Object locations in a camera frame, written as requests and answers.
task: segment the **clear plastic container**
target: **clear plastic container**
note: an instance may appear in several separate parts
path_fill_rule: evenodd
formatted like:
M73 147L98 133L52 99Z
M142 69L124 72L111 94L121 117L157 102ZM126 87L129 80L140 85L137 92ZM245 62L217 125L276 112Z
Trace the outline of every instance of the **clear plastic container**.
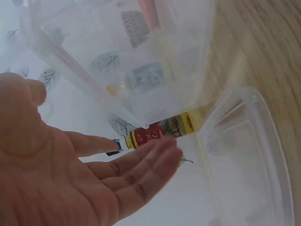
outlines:
M293 199L275 124L254 88L233 88L198 134L218 226L294 226Z
M213 0L28 0L29 46L137 127L195 104Z

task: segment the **red label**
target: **red label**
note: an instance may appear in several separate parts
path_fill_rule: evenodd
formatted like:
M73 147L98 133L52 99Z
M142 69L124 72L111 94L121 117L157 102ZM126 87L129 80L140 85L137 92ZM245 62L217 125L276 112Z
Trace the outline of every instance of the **red label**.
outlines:
M133 139L136 139L138 147L146 144L150 140L160 139L161 135L165 135L158 123L150 125L148 129L135 129L134 133L135 137L133 137Z

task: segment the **wood grain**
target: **wood grain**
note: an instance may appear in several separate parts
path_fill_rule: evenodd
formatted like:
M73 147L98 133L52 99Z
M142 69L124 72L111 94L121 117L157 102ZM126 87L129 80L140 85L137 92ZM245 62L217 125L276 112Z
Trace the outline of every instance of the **wood grain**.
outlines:
M216 1L202 96L217 100L233 84L256 87L269 105L301 226L301 1Z

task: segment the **hand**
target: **hand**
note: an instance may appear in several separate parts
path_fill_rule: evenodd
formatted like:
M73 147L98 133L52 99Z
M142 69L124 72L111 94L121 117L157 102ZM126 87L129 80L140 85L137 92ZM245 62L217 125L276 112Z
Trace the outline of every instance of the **hand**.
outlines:
M78 157L118 149L111 140L47 126L42 83L0 74L0 226L111 226L149 202L176 172L172 138L112 162Z

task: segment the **small bottle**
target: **small bottle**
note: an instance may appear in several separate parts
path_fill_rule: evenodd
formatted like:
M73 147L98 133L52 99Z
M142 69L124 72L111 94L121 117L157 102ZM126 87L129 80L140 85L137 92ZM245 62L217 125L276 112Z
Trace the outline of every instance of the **small bottle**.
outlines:
M190 114L188 112L156 122L148 129L137 128L132 130L128 136L114 140L119 145L116 152L107 153L108 156L119 154L122 151L136 149L148 141L160 139L163 136L182 137L195 131Z

